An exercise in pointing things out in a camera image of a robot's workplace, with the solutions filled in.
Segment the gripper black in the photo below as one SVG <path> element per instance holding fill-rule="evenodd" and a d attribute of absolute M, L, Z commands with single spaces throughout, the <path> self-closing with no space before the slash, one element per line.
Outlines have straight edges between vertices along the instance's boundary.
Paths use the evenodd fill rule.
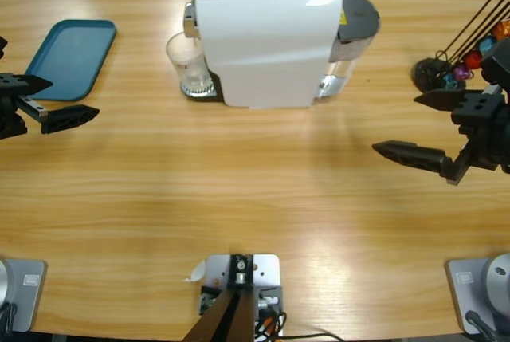
<path fill-rule="evenodd" d="M 482 90 L 429 91 L 414 99 L 438 111 L 451 112 L 451 120 L 468 139 L 453 161 L 445 151 L 415 143 L 387 140 L 372 148 L 381 156 L 403 165 L 431 171 L 457 185 L 470 167 L 509 173 L 509 105 L 499 93 Z"/>
<path fill-rule="evenodd" d="M 27 97 L 53 85 L 51 81 L 35 75 L 2 73 L 1 85 L 1 139 L 25 135 L 26 122 L 17 114 L 24 113 L 41 123 L 41 133 L 51 134 L 79 127 L 93 120 L 98 108 L 78 104 L 48 111 L 35 100 Z"/>

